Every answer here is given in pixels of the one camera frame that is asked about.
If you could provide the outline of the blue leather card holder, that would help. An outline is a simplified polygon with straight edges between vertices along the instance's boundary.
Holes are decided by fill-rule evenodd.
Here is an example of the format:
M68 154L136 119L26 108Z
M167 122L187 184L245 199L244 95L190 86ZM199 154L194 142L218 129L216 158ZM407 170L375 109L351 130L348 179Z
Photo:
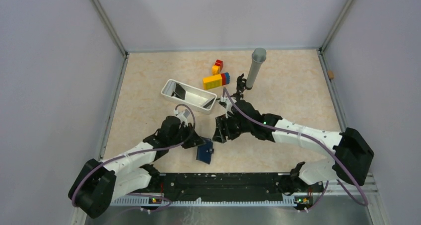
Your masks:
M196 160L205 164L211 164L211 158L214 153L213 141L209 138L203 138L204 144L197 147Z

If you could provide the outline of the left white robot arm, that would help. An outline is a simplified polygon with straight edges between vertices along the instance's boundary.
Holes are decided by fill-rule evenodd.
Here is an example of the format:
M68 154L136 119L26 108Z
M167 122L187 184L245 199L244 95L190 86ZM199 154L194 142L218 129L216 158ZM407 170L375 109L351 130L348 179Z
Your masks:
M181 112L175 108L174 115L167 116L160 128L132 149L108 160L87 161L69 190L71 204L94 219L116 199L135 190L155 191L159 178L151 164L171 149L193 147L199 139L192 109L186 104L182 107Z

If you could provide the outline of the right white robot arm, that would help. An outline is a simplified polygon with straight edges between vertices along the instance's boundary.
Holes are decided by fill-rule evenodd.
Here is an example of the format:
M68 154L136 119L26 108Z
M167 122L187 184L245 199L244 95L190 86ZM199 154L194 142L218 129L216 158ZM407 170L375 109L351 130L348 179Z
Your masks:
M250 133L262 141L292 144L325 156L316 162L300 162L291 170L295 190L305 191L310 185L330 180L365 184L374 152L358 130L347 127L335 132L306 127L276 114L261 114L245 100L223 97L219 104L226 112L215 119L215 142L225 143Z

